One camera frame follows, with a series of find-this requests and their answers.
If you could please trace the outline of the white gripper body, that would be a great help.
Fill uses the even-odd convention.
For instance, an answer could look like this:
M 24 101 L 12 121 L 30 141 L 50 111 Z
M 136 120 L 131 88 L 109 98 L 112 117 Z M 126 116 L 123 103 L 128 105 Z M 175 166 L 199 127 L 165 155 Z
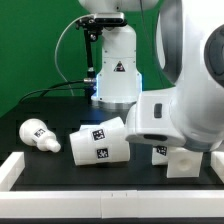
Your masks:
M 136 104 L 135 129 L 138 135 L 173 135 L 170 117 L 171 91 L 144 91 Z

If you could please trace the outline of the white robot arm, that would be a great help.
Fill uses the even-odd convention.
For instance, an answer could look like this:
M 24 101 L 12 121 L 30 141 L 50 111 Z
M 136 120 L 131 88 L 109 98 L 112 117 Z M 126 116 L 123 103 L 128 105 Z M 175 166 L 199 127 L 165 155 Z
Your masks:
M 103 66 L 95 105 L 130 107 L 129 142 L 196 152 L 224 142 L 224 0 L 79 0 L 103 28 Z M 144 91 L 135 59 L 136 34 L 126 11 L 159 6 L 155 51 L 171 88 Z

